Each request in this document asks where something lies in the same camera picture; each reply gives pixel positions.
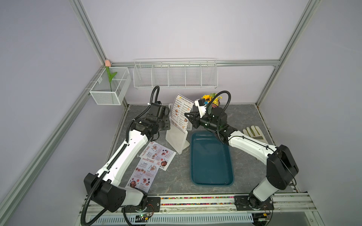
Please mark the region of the white menu holder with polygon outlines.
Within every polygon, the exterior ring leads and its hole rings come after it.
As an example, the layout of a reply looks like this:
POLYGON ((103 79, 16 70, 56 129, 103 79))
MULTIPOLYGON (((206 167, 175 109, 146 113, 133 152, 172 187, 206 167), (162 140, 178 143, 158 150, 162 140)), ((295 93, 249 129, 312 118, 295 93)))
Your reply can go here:
POLYGON ((192 124, 185 117, 185 113, 189 113, 191 108, 183 104, 169 104, 171 124, 182 131, 191 131, 192 124))
POLYGON ((183 150, 190 146, 187 136, 187 131, 182 131, 173 124, 170 125, 170 130, 166 131, 166 141, 178 154, 182 154, 183 150))

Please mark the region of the teal plastic tray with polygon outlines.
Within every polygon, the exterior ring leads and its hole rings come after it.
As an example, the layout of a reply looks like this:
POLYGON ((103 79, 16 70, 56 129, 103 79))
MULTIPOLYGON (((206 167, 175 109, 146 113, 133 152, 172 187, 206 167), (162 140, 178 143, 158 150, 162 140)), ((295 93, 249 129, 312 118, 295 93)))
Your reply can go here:
POLYGON ((195 132, 190 144, 190 175, 198 186, 231 186, 234 174, 229 146, 212 132, 195 132))

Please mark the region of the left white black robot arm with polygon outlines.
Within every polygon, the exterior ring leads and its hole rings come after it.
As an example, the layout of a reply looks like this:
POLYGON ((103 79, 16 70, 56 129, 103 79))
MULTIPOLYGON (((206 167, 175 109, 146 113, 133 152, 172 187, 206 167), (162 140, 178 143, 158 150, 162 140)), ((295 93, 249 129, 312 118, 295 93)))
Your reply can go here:
POLYGON ((147 192, 139 188, 120 187, 120 182, 136 154, 148 142, 157 140, 161 131, 170 129, 169 107, 158 100, 160 87, 155 86, 148 107, 129 123, 125 140, 95 174, 84 179, 87 197, 81 212, 81 225, 90 226, 105 212, 127 206, 147 209, 147 192))

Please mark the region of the beige work glove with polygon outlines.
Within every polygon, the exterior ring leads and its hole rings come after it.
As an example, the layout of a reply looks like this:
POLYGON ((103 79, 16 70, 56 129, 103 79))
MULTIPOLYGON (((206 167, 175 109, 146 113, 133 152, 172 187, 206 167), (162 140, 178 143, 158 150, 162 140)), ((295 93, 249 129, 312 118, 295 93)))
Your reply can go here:
POLYGON ((258 126, 252 125, 250 127, 246 127, 245 129, 242 130, 242 132, 248 137, 256 139, 257 141, 260 141, 262 143, 268 144, 265 135, 258 126))

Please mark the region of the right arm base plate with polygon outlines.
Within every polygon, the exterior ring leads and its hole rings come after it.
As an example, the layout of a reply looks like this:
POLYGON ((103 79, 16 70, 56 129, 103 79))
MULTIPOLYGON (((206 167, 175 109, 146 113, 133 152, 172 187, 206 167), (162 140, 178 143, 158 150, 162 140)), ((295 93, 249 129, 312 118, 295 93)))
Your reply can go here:
POLYGON ((272 198, 269 197, 265 201, 260 201, 253 195, 236 195, 234 196, 234 204, 238 211, 259 211, 259 210, 274 210, 272 198))

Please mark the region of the red special menu sheet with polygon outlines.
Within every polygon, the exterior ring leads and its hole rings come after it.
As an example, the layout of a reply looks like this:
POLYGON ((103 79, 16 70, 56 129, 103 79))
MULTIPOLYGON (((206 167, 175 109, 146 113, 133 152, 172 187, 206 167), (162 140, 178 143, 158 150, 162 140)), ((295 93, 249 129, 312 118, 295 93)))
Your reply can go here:
POLYGON ((175 151, 152 141, 149 142, 146 148, 142 151, 140 158, 154 160, 160 166, 160 169, 166 171, 175 155, 175 151))

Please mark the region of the pink artificial tulip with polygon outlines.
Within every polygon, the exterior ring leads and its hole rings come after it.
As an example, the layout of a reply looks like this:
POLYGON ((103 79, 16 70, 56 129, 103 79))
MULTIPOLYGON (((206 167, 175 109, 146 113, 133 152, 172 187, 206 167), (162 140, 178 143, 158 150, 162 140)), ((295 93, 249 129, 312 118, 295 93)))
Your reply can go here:
POLYGON ((110 70, 111 62, 108 59, 105 60, 105 67, 106 67, 106 72, 107 72, 107 76, 108 76, 110 91, 112 92, 113 91, 112 80, 117 75, 117 72, 114 72, 114 73, 111 72, 111 70, 110 70))

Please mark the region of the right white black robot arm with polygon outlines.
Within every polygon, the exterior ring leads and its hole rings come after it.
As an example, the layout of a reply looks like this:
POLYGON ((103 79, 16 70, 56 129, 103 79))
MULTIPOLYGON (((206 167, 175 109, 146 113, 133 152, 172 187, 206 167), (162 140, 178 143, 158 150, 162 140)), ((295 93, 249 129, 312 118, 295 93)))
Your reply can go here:
POLYGON ((215 132, 223 144, 237 148, 255 157, 266 166, 266 177, 249 193, 244 206, 260 210, 272 202, 272 196, 289 185, 296 185, 299 173, 297 163, 287 146, 279 147, 257 141, 227 123, 226 109, 231 101, 230 92, 223 90, 208 102, 197 99, 197 111, 185 113, 194 128, 199 126, 215 132))

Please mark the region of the white mesh wall basket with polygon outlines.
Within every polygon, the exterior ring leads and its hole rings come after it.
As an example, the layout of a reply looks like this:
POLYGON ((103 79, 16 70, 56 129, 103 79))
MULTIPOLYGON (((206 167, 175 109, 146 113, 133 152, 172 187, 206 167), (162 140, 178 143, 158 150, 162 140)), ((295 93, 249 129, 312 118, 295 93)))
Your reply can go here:
POLYGON ((90 89, 97 105, 122 105, 131 84, 127 67, 106 67, 90 89))

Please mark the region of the sunflower bouquet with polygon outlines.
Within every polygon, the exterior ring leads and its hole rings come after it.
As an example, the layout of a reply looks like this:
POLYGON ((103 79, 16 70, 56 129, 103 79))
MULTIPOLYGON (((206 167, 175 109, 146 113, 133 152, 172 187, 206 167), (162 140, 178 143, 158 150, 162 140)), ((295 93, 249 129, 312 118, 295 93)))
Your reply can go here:
POLYGON ((204 99, 204 104, 209 104, 212 100, 212 107, 213 108, 216 108, 220 105, 220 100, 222 99, 221 96, 217 96, 216 97, 216 93, 211 93, 211 94, 208 94, 208 95, 204 95, 202 97, 202 99, 204 99))

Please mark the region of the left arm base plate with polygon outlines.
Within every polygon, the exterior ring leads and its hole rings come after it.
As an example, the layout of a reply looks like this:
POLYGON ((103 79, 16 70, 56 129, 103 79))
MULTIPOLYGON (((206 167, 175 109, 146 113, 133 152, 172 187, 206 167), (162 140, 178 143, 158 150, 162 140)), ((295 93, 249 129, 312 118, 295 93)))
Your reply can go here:
POLYGON ((142 201, 140 205, 128 205, 124 208, 126 213, 143 213, 143 212, 160 212, 161 198, 158 196, 148 196, 146 200, 142 201))

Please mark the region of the yellow food menu sheet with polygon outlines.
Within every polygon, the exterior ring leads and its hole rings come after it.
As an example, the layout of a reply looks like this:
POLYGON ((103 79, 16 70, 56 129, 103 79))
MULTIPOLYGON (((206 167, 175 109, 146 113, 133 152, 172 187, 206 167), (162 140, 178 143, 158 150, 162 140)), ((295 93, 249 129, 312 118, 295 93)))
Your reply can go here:
POLYGON ((190 113, 193 106, 193 101, 178 94, 171 108, 171 124, 182 132, 187 132, 189 121, 184 114, 190 113))

